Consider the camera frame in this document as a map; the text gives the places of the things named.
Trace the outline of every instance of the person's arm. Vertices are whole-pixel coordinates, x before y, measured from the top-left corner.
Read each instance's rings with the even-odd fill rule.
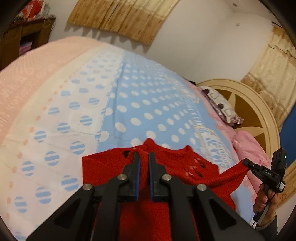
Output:
[[[277,194],[271,189],[268,190],[268,198],[271,199],[271,205],[263,218],[260,226],[256,229],[262,234],[266,241],[272,241],[277,236],[277,217],[276,208],[280,202]],[[264,193],[264,184],[260,185],[260,190],[257,192],[255,204],[253,206],[254,212],[261,212],[266,206],[267,196]]]

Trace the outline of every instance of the ceiling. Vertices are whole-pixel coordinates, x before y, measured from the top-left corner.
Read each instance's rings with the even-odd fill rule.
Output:
[[[234,12],[255,14],[279,23],[275,16],[258,0],[224,0]]]

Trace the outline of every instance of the wooden cabinet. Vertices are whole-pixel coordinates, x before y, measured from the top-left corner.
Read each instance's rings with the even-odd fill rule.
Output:
[[[11,25],[0,37],[0,70],[19,57],[22,42],[32,42],[31,49],[46,44],[54,22],[55,18],[50,18]]]

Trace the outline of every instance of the sweater sleeve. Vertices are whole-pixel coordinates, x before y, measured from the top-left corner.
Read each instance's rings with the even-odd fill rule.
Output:
[[[266,241],[272,241],[277,236],[277,216],[264,225],[263,227],[256,227],[257,231],[265,238]]]

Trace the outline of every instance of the pink pillow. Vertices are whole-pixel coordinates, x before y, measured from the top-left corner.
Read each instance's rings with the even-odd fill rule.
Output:
[[[263,165],[267,168],[271,167],[271,160],[266,155],[260,144],[247,131],[239,131],[233,138],[232,144],[237,152],[239,160],[248,158],[250,161]],[[252,186],[257,193],[262,183],[251,171],[247,173]]]

